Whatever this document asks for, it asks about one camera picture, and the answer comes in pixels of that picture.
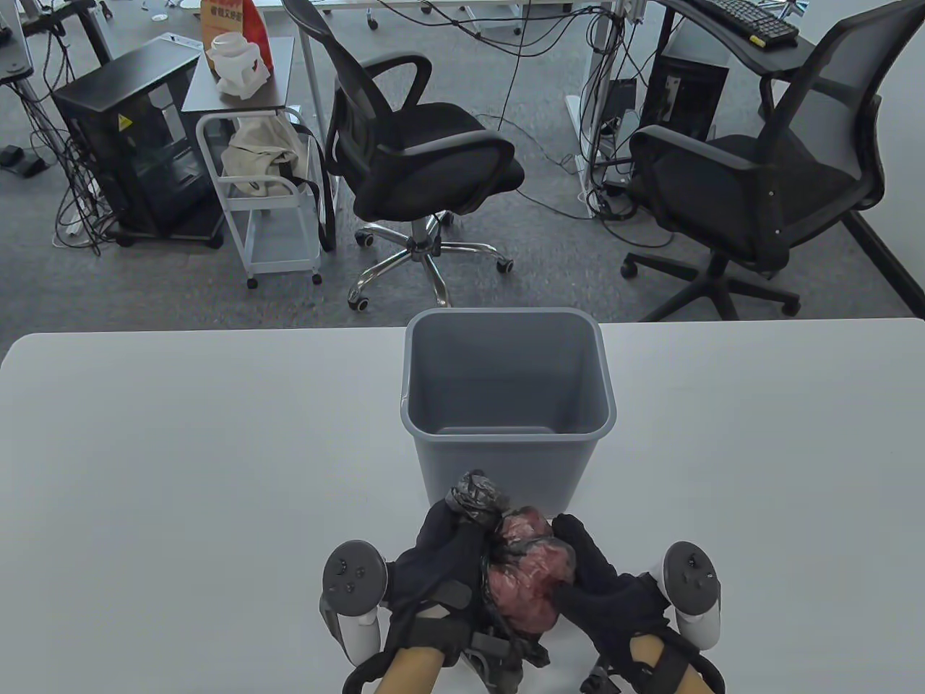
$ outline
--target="black glove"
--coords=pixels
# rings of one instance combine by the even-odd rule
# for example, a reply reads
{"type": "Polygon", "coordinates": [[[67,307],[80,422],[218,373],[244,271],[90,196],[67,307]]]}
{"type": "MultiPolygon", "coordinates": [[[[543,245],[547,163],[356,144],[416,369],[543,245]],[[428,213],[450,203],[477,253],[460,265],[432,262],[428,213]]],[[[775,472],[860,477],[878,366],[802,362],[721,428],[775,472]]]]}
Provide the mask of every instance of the black glove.
{"type": "Polygon", "coordinates": [[[557,516],[552,532],[575,550],[574,585],[556,588],[552,603],[588,635],[618,675],[637,681],[640,663],[630,653],[630,639],[663,633],[669,602],[650,576],[618,575],[573,515],[557,516]]]}
{"type": "Polygon", "coordinates": [[[486,541],[484,528],[446,502],[431,507],[414,547],[388,565],[386,651],[429,646],[444,652],[445,665],[456,663],[481,604],[486,541]]]}

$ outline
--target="computer tower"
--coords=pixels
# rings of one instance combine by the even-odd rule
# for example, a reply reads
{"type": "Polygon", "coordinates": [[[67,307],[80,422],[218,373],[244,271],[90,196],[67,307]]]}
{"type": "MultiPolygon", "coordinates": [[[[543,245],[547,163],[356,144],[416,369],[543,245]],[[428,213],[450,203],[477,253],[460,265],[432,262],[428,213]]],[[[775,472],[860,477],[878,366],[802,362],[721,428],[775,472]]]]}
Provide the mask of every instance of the computer tower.
{"type": "Polygon", "coordinates": [[[696,24],[678,27],[652,65],[642,126],[706,141],[729,74],[729,50],[696,24]]]}
{"type": "Polygon", "coordinates": [[[221,207],[180,112],[201,50],[159,36],[54,93],[80,155],[117,216],[117,241],[211,241],[221,207]]]}

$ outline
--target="chair seat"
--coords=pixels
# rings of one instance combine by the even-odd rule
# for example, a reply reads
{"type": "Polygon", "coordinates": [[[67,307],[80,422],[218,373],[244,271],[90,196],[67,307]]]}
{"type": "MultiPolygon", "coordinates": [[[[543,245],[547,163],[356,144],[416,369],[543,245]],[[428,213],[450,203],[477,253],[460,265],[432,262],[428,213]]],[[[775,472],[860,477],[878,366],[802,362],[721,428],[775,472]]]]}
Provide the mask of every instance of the chair seat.
{"type": "MultiPolygon", "coordinates": [[[[728,135],[709,143],[717,149],[756,160],[758,139],[728,135]]],[[[784,226],[791,226],[839,199],[858,181],[842,170],[828,167],[791,147],[782,157],[785,164],[778,177],[784,226]]],[[[755,258],[751,243],[752,215],[735,177],[700,157],[674,151],[655,164],[669,214],[677,230],[732,258],[755,258]]],[[[804,239],[792,239],[796,245],[804,239]]]]}
{"type": "MultiPolygon", "coordinates": [[[[392,126],[405,148],[486,129],[462,108],[443,103],[419,104],[395,111],[392,126]]],[[[470,200],[481,178],[481,171],[485,166],[491,166],[490,158],[486,161],[485,157],[479,153],[468,155],[469,161],[465,164],[463,158],[459,157],[461,161],[452,166],[448,163],[447,166],[432,167],[417,177],[409,177],[392,191],[388,200],[366,221],[409,221],[443,210],[456,211],[457,207],[470,200]]],[[[344,154],[339,143],[337,159],[347,184],[352,190],[358,190],[364,183],[364,175],[351,166],[349,157],[344,154]]],[[[489,195],[516,190],[523,182],[524,168],[516,159],[512,159],[489,195]]]]}
{"type": "MultiPolygon", "coordinates": [[[[486,129],[468,111],[455,104],[441,102],[403,108],[395,113],[394,118],[405,147],[431,143],[463,132],[486,129]]],[[[498,185],[491,194],[514,191],[520,188],[523,182],[524,168],[516,159],[512,159],[508,170],[498,180],[498,185]]]]}

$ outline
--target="paper bag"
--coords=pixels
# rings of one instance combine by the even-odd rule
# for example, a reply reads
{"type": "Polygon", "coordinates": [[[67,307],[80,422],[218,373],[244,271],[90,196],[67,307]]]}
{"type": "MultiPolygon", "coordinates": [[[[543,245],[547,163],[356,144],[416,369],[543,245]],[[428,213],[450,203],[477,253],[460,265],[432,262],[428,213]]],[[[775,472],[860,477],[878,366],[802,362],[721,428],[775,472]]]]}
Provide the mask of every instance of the paper bag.
{"type": "MultiPolygon", "coordinates": [[[[248,42],[260,46],[260,57],[270,74],[273,73],[270,39],[266,33],[264,18],[257,12],[253,0],[202,0],[199,11],[203,24],[204,50],[208,51],[212,47],[212,40],[218,34],[237,31],[243,34],[248,42]]],[[[206,55],[205,59],[209,61],[209,68],[215,71],[216,66],[212,58],[206,55]]]]}

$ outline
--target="black keyboard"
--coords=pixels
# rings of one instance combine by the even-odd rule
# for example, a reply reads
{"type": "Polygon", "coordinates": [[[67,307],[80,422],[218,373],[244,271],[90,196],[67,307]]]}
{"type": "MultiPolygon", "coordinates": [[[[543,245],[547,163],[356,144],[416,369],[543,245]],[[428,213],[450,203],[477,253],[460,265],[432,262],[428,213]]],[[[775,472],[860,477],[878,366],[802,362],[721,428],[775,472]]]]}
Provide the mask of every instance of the black keyboard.
{"type": "Polygon", "coordinates": [[[741,33],[758,48],[773,48],[783,43],[794,44],[799,29],[768,10],[748,0],[690,0],[733,31],[741,33]]]}

